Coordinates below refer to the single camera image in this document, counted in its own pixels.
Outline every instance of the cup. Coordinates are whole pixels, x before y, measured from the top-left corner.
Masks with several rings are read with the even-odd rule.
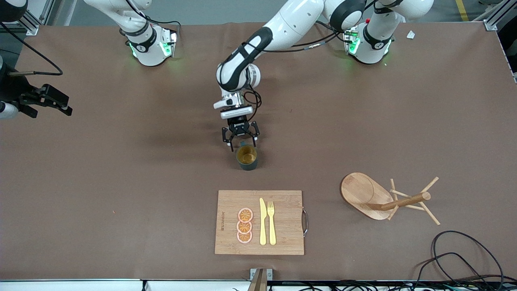
[[[251,171],[257,168],[257,150],[254,146],[241,141],[235,157],[243,170]]]

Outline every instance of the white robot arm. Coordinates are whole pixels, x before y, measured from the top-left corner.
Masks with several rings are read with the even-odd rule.
[[[161,64],[172,56],[177,33],[151,24],[140,10],[149,8],[152,0],[84,0],[109,16],[129,39],[133,55],[145,66]]]
[[[374,13],[369,23],[361,23],[353,30],[358,31],[356,45],[345,44],[346,50],[358,61],[374,64],[388,53],[391,36],[402,20],[424,16],[434,0],[379,0],[374,4]]]
[[[361,19],[364,7],[364,0],[288,0],[269,22],[219,64],[216,78],[222,100],[214,104],[214,109],[222,109],[221,118],[228,122],[228,128],[224,127],[222,134],[223,141],[232,151],[235,136],[249,134],[255,144],[260,134],[256,122],[248,122],[247,115],[253,113],[253,107],[244,98],[244,90],[256,93],[253,88],[261,79],[253,61],[265,52],[290,48],[302,39],[320,15],[335,31],[343,32]]]

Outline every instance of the knife blade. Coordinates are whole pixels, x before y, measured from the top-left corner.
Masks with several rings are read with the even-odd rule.
[[[260,201],[260,244],[266,245],[266,226],[264,225],[264,221],[267,217],[266,204],[262,198]]]

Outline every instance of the brown table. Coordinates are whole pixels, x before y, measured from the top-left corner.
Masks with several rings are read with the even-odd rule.
[[[42,27],[29,38],[65,72],[30,81],[68,94],[74,112],[38,108],[35,120],[1,123],[0,278],[239,279],[270,267],[283,280],[414,279],[446,229],[476,237],[517,273],[517,90],[495,32],[403,24],[370,66],[338,41],[262,56],[260,165],[246,172],[212,104],[217,64],[259,26],[185,26],[180,58],[152,68],[118,27]],[[17,69],[51,67],[24,49]],[[411,194],[439,176],[427,205],[442,225],[411,209],[366,218],[339,193],[351,172],[385,188],[394,178]],[[305,255],[215,255],[220,189],[303,190]],[[497,272],[464,239],[444,237],[438,251]],[[424,278],[444,277],[429,268]]]

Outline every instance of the wooden cutting board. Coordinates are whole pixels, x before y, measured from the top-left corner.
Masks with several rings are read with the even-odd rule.
[[[260,202],[275,204],[277,244],[269,244],[269,217],[265,220],[266,245],[260,245]],[[242,208],[253,211],[249,243],[237,240],[237,214]],[[301,191],[219,190],[217,202],[216,254],[227,255],[303,255]]]

